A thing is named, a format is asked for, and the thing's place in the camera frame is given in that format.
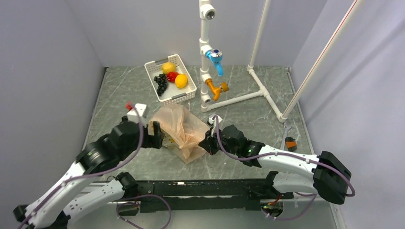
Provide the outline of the orange translucent plastic bag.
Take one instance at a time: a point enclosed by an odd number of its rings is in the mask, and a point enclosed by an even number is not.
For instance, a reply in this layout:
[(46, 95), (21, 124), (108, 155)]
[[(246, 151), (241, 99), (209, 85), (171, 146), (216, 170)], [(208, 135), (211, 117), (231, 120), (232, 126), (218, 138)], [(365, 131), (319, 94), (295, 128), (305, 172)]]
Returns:
[(199, 143), (205, 139), (209, 126), (181, 104), (161, 107), (149, 120), (159, 122), (162, 145), (188, 164), (207, 153)]

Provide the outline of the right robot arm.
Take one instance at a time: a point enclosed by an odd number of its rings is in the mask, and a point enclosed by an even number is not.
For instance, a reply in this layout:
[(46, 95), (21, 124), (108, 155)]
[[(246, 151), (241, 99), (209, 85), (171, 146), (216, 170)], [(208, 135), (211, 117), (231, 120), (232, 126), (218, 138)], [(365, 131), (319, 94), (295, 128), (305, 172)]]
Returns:
[(223, 130), (211, 127), (199, 146), (210, 155), (222, 151), (246, 166), (268, 168), (263, 192), (269, 198), (293, 192), (308, 193), (342, 205), (347, 197), (355, 196), (351, 172), (328, 151), (306, 155), (277, 149), (246, 138), (234, 125)]

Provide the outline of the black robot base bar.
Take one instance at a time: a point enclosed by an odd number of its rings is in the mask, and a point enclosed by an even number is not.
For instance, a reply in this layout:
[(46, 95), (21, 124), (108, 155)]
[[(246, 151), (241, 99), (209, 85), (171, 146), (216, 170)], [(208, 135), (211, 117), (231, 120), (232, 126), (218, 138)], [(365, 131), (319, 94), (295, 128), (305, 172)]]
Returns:
[(259, 211), (262, 204), (292, 199), (277, 194), (265, 179), (137, 181), (137, 189), (119, 201), (137, 201), (141, 213), (171, 210), (244, 209)]

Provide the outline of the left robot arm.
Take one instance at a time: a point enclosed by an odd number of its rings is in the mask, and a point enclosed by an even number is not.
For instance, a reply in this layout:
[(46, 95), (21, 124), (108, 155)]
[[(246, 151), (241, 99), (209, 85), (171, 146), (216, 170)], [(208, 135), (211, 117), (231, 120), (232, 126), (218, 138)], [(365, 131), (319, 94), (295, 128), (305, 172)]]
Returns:
[(127, 164), (141, 148), (161, 148), (160, 124), (154, 121), (152, 126), (149, 135), (148, 125), (140, 117), (135, 122), (123, 119), (109, 134), (88, 144), (43, 196), (13, 210), (19, 228), (66, 229), (108, 202), (137, 197), (139, 185), (128, 172), (81, 197), (78, 194), (98, 177)]

